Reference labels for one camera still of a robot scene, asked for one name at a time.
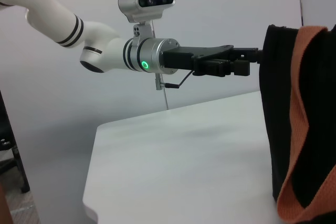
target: depth camera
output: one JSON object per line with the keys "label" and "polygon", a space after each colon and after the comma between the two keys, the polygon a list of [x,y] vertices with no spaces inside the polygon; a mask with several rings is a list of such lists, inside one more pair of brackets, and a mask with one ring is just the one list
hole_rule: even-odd
{"label": "depth camera", "polygon": [[175,0],[118,0],[119,9],[130,23],[141,23],[162,17]]}

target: robotic arm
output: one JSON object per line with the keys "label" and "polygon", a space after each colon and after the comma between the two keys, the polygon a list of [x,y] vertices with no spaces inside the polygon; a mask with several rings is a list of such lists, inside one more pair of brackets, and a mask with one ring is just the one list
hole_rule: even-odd
{"label": "robotic arm", "polygon": [[181,47],[175,39],[159,39],[150,21],[162,17],[175,0],[118,0],[133,27],[134,37],[119,38],[111,27],[84,22],[56,0],[0,0],[0,10],[18,5],[27,8],[26,19],[36,30],[66,48],[85,43],[81,64],[90,71],[103,73],[113,68],[156,73],[156,88],[179,88],[161,83],[159,74],[173,74],[186,69],[195,76],[224,77],[232,72],[248,76],[249,63],[258,62],[258,48]]}
{"label": "robotic arm", "polygon": [[84,41],[80,61],[87,69],[94,72],[127,69],[120,61],[126,41],[109,26],[84,22],[56,0],[0,0],[0,5],[26,7],[28,23],[63,47],[73,48]]}

